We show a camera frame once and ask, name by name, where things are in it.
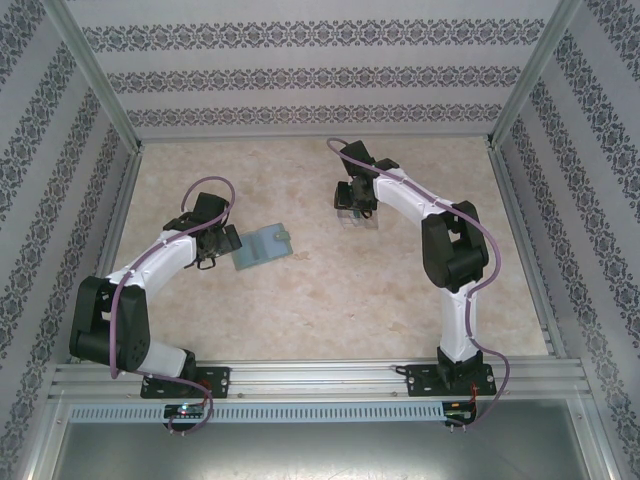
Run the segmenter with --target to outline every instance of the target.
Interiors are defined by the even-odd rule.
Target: cable
[[[360,162],[359,160],[356,160],[355,158],[351,158],[348,155],[345,155],[340,150],[338,150],[336,147],[334,147],[332,145],[332,142],[339,142],[339,143],[341,143],[343,145],[348,145],[348,143],[345,140],[342,140],[341,138],[336,138],[336,137],[330,137],[330,138],[327,139],[327,147],[329,147],[329,149],[333,153],[338,155],[343,160],[346,160],[347,162],[351,162],[354,165],[358,165],[359,167],[366,168],[367,170],[370,170],[372,172],[376,172],[377,174],[382,175],[382,176],[387,177],[387,178],[390,178],[392,180],[395,180],[396,182],[400,182],[400,183],[405,184],[411,190],[416,192],[422,198],[424,198],[424,199],[428,200],[429,202],[433,203],[435,206],[437,206],[439,208],[442,208],[442,209],[444,209],[444,210],[446,210],[448,212],[453,213],[457,217],[462,218],[463,220],[467,221],[468,223],[470,223],[471,225],[476,227],[478,230],[480,230],[482,235],[484,235],[484,237],[489,241],[489,244],[491,245],[491,248],[493,249],[494,256],[496,258],[495,268],[494,268],[493,272],[491,273],[491,275],[489,275],[489,278],[487,278],[484,282],[479,283],[478,285],[476,285],[475,287],[473,287],[472,289],[470,289],[467,292],[467,294],[465,296],[466,297],[466,302],[465,302],[465,308],[464,308],[464,324],[465,324],[465,330],[467,332],[467,337],[469,337],[469,341],[471,342],[471,344],[474,347],[476,347],[478,350],[480,350],[480,351],[482,351],[482,352],[484,352],[484,353],[486,353],[488,355],[494,355],[494,356],[500,358],[500,360],[502,360],[504,362],[505,373],[504,373],[504,379],[502,380],[502,384],[500,385],[500,388],[496,392],[495,397],[493,398],[493,400],[491,401],[491,403],[489,404],[487,409],[484,411],[484,413],[472,423],[472,425],[476,426],[479,421],[483,420],[489,414],[489,412],[491,412],[491,410],[494,409],[496,403],[498,402],[498,400],[500,399],[500,397],[504,393],[504,390],[507,387],[507,383],[509,382],[509,376],[511,375],[511,365],[509,364],[509,360],[507,359],[507,357],[505,355],[503,355],[502,353],[500,353],[500,352],[496,352],[495,350],[490,350],[490,349],[480,345],[473,338],[473,332],[471,331],[471,299],[472,299],[472,296],[476,292],[478,292],[479,290],[481,290],[481,289],[483,289],[485,287],[488,287],[491,283],[493,283],[493,281],[496,279],[496,277],[500,273],[500,269],[502,268],[502,256],[500,255],[500,249],[498,248],[498,243],[496,242],[495,238],[493,238],[491,233],[484,226],[482,226],[480,224],[480,222],[478,222],[475,218],[470,217],[466,213],[461,212],[461,211],[451,207],[450,205],[446,205],[446,204],[440,202],[436,197],[432,197],[431,195],[426,193],[422,188],[420,188],[420,186],[416,185],[415,183],[413,183],[412,181],[410,181],[407,178],[400,177],[399,175],[394,175],[393,173],[389,173],[386,170],[381,170],[381,169],[376,168],[376,167],[374,167],[372,165],[369,165],[369,164],[364,163],[364,162]]]
[[[127,283],[127,281],[131,278],[131,276],[133,275],[133,273],[135,272],[135,270],[142,265],[142,263],[147,260],[151,255],[153,255],[155,252],[157,252],[158,250],[160,250],[161,248],[166,247],[169,243],[174,242],[176,240],[178,240],[179,238],[185,237],[187,235],[190,235],[192,233],[198,232],[200,230],[204,230],[206,228],[209,228],[212,225],[215,225],[217,222],[219,222],[220,220],[222,220],[223,218],[225,218],[225,216],[229,215],[229,212],[231,211],[231,208],[233,207],[235,201],[236,201],[236,191],[233,188],[233,185],[231,184],[231,182],[229,180],[227,180],[224,177],[218,177],[218,176],[210,176],[210,177],[204,177],[201,178],[200,180],[198,180],[197,182],[195,182],[193,185],[191,185],[191,187],[189,187],[189,189],[187,190],[187,193],[185,193],[184,197],[182,198],[182,204],[180,205],[180,210],[182,210],[184,212],[184,206],[185,203],[187,202],[187,199],[189,198],[189,195],[191,194],[191,192],[193,191],[193,189],[195,187],[197,187],[198,185],[200,185],[203,182],[207,182],[207,181],[211,181],[211,180],[217,180],[220,182],[225,183],[228,187],[229,190],[231,191],[231,200],[229,201],[229,205],[227,206],[227,208],[224,209],[224,211],[218,215],[216,218],[214,218],[213,220],[210,220],[206,223],[203,223],[202,225],[198,225],[196,227],[190,228],[188,230],[185,230],[184,232],[180,232],[177,233],[176,235],[173,235],[172,237],[169,237],[166,241],[164,242],[160,242],[157,243],[156,245],[152,246],[151,248],[149,248],[149,250],[147,250],[146,252],[144,252],[140,258],[138,258],[133,265],[131,265],[131,267],[129,268],[129,270],[124,274],[124,276],[122,277],[122,279],[120,280],[120,282],[118,283],[118,286],[116,287],[116,291],[113,294],[113,299],[111,301],[111,321],[109,322],[109,370],[111,372],[111,378],[113,378],[114,380],[116,378],[118,378],[118,367],[116,366],[116,333],[117,333],[117,318],[118,318],[118,302],[120,301],[120,294],[122,293],[122,289],[124,288],[124,285]],[[149,378],[157,378],[160,380],[165,380],[165,381],[170,381],[170,382],[175,382],[175,383],[182,383],[184,385],[189,385],[193,388],[197,388],[199,390],[202,390],[204,392],[204,394],[206,395],[206,397],[209,398],[209,404],[210,404],[210,408],[209,411],[207,412],[206,417],[200,421],[199,423],[197,423],[196,425],[194,425],[193,427],[191,427],[189,430],[186,430],[184,432],[181,432],[181,434],[184,435],[188,435],[189,433],[192,433],[198,429],[200,429],[211,417],[212,413],[213,413],[213,396],[211,395],[211,392],[208,391],[206,388],[204,388],[202,385],[192,382],[190,380],[185,380],[183,378],[175,378],[175,377],[167,377],[164,375],[156,375],[156,374],[150,374],[150,373],[146,373],[146,372],[136,372],[139,373],[141,375],[147,376]],[[171,433],[174,432],[173,428],[173,418],[171,418],[169,420],[169,431]]]

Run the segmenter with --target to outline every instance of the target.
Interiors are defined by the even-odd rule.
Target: damask pattern wall
[[[640,478],[640,2],[587,0],[502,145],[566,346]]]
[[[489,133],[557,0],[70,0],[143,139]]]
[[[42,5],[0,1],[0,479],[68,355],[129,153]]]

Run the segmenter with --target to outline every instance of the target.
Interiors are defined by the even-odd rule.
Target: marble-patterned surface
[[[479,298],[478,338],[506,354],[546,355],[482,139],[376,137],[365,144],[436,194],[477,206],[504,257],[501,276]],[[282,222],[294,255],[241,272],[229,255],[213,270],[180,272],[150,303],[154,338],[202,360],[435,355],[440,296],[422,267],[419,231],[386,205],[377,231],[343,229],[333,193],[347,177],[322,139],[147,146],[117,267],[155,240],[179,215],[189,185],[206,175],[235,185],[230,223],[239,233]],[[229,198],[222,184],[201,187]]]

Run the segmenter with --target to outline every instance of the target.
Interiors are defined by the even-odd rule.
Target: black mounting plate
[[[493,369],[486,363],[476,373],[458,380],[450,389],[440,378],[435,363],[396,367],[396,372],[405,376],[410,397],[469,397],[473,384],[477,388],[476,395],[495,395],[497,392]]]
[[[231,369],[229,367],[197,367],[195,382],[205,386],[213,398],[227,398],[229,393]],[[202,398],[201,390],[170,382],[144,377],[140,397],[153,398]]]

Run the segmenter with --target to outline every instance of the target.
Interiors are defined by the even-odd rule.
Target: enclosure
[[[640,478],[636,8],[2,2],[0,478]],[[328,137],[472,202],[495,237],[474,337],[510,378],[477,428],[442,425],[468,394],[397,373],[441,345],[424,232],[384,202],[344,228]],[[282,224],[292,251],[180,270],[149,301],[155,340],[230,369],[182,438],[162,424],[186,398],[141,398],[69,338],[80,283],[210,175],[241,238]],[[203,183],[188,210],[199,192],[230,195]]]

